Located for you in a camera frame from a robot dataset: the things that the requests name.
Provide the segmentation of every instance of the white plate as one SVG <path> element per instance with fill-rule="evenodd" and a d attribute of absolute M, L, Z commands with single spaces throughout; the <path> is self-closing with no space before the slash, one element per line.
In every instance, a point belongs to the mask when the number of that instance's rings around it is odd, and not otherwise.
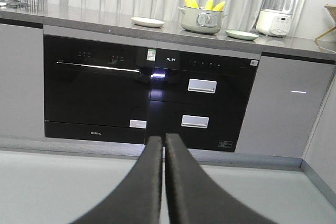
<path fill-rule="evenodd" d="M 140 26 L 161 27 L 164 24 L 163 21 L 152 18 L 132 17 L 131 19 L 134 23 Z"/>
<path fill-rule="evenodd" d="M 247 33 L 245 31 L 225 30 L 225 32 L 228 36 L 236 39 L 254 40 L 259 37 L 259 35 Z"/>

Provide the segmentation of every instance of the blender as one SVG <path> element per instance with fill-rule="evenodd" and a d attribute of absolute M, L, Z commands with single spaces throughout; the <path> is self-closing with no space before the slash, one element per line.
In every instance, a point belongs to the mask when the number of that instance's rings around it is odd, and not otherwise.
<path fill-rule="evenodd" d="M 264 0 L 258 17 L 258 32 L 283 37 L 289 33 L 296 0 Z"/>

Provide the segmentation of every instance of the wooden stand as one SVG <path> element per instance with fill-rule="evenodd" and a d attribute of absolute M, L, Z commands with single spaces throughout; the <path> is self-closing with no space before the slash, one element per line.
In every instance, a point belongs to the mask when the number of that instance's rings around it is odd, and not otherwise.
<path fill-rule="evenodd" d="M 335 5 L 328 5 L 328 4 L 326 4 L 324 7 L 329 11 L 331 17 L 336 22 L 336 6 Z M 333 27 L 333 28 L 331 28 L 330 30 L 326 31 L 324 34 L 320 35 L 319 37 L 316 37 L 315 41 L 319 40 L 320 38 L 324 37 L 325 35 L 331 33 L 334 30 L 336 30 L 336 26 Z"/>

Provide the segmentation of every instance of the drawer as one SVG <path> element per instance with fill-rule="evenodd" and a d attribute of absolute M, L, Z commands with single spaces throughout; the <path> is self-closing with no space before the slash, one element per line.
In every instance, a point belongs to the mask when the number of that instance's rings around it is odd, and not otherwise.
<path fill-rule="evenodd" d="M 233 152 L 242 121 L 229 106 L 151 101 L 146 138 L 178 133 L 187 148 Z"/>

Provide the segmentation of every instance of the dish rack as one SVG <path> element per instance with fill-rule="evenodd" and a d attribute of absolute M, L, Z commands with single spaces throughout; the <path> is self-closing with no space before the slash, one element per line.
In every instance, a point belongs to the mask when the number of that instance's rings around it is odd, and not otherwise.
<path fill-rule="evenodd" d="M 328 5 L 328 4 L 326 4 L 324 7 L 328 10 L 328 12 L 330 13 L 331 17 L 333 18 L 333 20 L 335 21 L 335 24 L 336 24 L 336 5 Z M 315 38 L 315 40 L 318 40 L 318 39 L 324 37 L 325 35 L 331 33 L 334 30 L 336 30 L 336 25 L 335 25 L 335 27 L 333 27 L 330 30 L 326 31 L 324 34 L 322 34 L 319 37 Z"/>
<path fill-rule="evenodd" d="M 23 8 L 28 10 L 44 10 L 44 0 L 20 0 Z"/>

